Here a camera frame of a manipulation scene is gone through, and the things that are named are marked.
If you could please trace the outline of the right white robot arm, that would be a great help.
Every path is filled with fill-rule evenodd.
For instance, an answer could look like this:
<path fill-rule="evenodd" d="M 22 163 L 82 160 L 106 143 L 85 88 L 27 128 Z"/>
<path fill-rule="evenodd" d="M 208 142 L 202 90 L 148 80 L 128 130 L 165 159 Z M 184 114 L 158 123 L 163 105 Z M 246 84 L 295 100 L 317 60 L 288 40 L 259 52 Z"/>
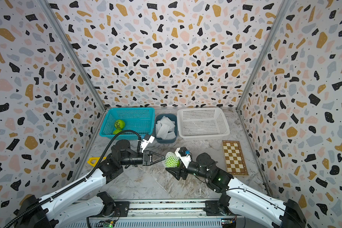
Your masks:
<path fill-rule="evenodd" d="M 220 212 L 244 216 L 267 228 L 306 227 L 306 218 L 294 200 L 275 199 L 249 187 L 219 168 L 207 153 L 198 155 L 196 161 L 192 160 L 189 151 L 177 152 L 176 156 L 180 165 L 167 167 L 166 171 L 177 180 L 185 180 L 188 175 L 202 178 L 209 189 L 221 194 L 218 200 Z"/>

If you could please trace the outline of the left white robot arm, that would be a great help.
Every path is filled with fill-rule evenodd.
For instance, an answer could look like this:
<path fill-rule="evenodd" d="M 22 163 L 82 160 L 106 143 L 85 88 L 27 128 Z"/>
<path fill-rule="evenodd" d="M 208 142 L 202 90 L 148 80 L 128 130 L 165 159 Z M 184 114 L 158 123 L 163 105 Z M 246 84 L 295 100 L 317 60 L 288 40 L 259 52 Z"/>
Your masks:
<path fill-rule="evenodd" d="M 128 140 L 111 141 L 95 167 L 75 182 L 53 193 L 36 198 L 27 198 L 17 216 L 6 227 L 15 228 L 63 228 L 74 222 L 95 215 L 121 216 L 114 199 L 107 192 L 100 192 L 91 199 L 75 204 L 86 194 L 110 183 L 128 166 L 151 166 L 165 160 L 165 156 L 146 150 L 154 138 L 147 135 L 131 149 Z"/>

